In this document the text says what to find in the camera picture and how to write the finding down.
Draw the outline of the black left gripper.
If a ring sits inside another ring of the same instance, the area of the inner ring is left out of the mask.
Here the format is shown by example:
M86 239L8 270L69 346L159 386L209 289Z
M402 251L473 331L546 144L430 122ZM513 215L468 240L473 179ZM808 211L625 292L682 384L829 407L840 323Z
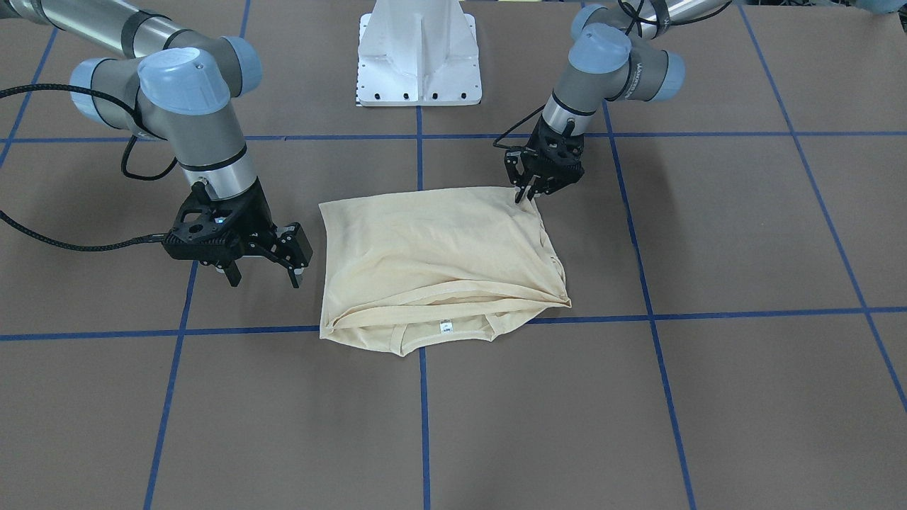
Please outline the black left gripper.
M558 132L541 118L527 145L505 146L503 164L516 188L516 204L556 193L583 177L581 155L585 139L577 128L575 120L570 119Z

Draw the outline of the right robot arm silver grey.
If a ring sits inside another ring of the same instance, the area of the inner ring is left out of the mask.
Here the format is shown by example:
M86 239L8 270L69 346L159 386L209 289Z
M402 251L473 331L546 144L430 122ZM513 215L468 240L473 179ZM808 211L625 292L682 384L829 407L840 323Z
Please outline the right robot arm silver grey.
M27 91L68 91L88 119L129 130L120 170L138 139L166 141L190 185L168 232L101 246L55 241L12 217L2 220L39 242L68 251L116 251L161 244L173 259L197 261L241 281L237 261L268 259L291 284L308 267L313 249L297 222L278 228L247 149L231 100L261 83L258 52L243 38L209 38L168 16L123 1L4 1L3 19L54 26L116 53L81 62L68 84L20 85Z

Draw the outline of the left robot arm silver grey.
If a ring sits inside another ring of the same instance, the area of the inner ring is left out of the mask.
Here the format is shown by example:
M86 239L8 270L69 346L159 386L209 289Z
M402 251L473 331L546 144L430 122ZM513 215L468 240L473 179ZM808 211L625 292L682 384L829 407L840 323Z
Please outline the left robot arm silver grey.
M583 177L585 133L606 101L666 101L682 87L686 65L651 40L673 27L710 19L728 1L615 1L588 4L571 22L568 61L522 146L503 162L515 202L556 193Z

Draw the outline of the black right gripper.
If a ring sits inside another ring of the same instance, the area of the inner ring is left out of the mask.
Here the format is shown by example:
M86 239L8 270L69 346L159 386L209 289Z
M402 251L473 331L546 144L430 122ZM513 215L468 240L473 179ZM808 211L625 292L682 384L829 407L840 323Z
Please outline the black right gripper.
M162 241L173 259L193 259L222 271L230 287L239 287L237 260L262 257L288 272L293 288L300 287L313 249L300 223L278 228L259 181L234 198L215 200L202 181L191 185L173 226Z

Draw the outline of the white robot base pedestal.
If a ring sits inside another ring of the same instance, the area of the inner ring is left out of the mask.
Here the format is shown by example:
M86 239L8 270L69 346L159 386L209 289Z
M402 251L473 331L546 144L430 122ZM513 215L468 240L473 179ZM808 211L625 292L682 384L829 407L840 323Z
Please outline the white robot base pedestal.
M357 71L358 106L476 106L475 19L460 1L377 1L359 19Z

